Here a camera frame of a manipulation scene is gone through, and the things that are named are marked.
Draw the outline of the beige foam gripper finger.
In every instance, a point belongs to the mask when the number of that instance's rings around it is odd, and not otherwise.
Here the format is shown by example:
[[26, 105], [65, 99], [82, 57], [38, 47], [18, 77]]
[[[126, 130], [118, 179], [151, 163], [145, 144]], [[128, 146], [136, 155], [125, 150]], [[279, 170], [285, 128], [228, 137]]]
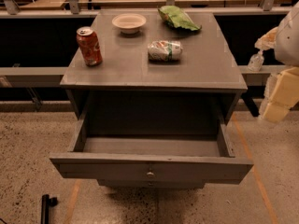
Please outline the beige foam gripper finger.
[[272, 123], [282, 121], [299, 102], [299, 68], [285, 69], [267, 79], [260, 117]]

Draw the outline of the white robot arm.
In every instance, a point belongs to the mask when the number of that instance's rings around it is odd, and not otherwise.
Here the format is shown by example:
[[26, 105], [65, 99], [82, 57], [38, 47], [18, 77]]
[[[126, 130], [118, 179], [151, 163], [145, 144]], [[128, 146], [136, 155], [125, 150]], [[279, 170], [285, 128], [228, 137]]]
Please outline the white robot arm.
[[292, 7], [278, 27], [261, 36], [257, 49], [273, 49], [277, 61], [287, 69], [268, 79], [270, 95], [263, 100], [262, 119], [278, 123], [299, 102], [299, 2]]

